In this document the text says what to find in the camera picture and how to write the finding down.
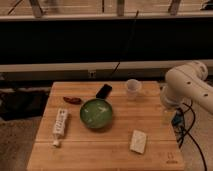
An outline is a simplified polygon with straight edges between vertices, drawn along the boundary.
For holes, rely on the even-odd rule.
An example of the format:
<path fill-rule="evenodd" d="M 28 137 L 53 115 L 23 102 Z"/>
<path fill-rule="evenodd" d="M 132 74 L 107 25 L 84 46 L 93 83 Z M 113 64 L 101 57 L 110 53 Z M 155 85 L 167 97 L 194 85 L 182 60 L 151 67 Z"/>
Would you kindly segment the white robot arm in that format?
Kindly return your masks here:
<path fill-rule="evenodd" d="M 207 76 L 207 66 L 201 61 L 192 61 L 167 71 L 166 85 L 160 92 L 164 125 L 171 123 L 184 98 L 191 99 L 213 114 L 213 87 L 205 82 Z"/>

